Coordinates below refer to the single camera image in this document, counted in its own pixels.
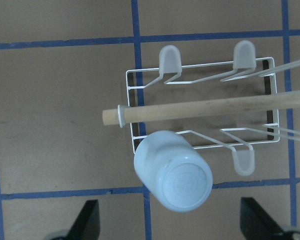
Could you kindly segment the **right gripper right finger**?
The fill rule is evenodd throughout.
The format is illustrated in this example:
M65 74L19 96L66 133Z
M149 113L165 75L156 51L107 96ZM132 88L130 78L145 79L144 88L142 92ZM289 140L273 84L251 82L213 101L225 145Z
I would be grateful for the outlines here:
M253 197L240 199L240 230L246 240L288 240L284 231Z

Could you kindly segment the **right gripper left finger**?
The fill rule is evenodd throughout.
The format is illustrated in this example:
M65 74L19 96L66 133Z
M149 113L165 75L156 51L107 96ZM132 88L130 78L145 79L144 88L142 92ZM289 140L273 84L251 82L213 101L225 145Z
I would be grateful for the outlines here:
M68 240L98 240L101 232L99 201L87 200L70 228Z

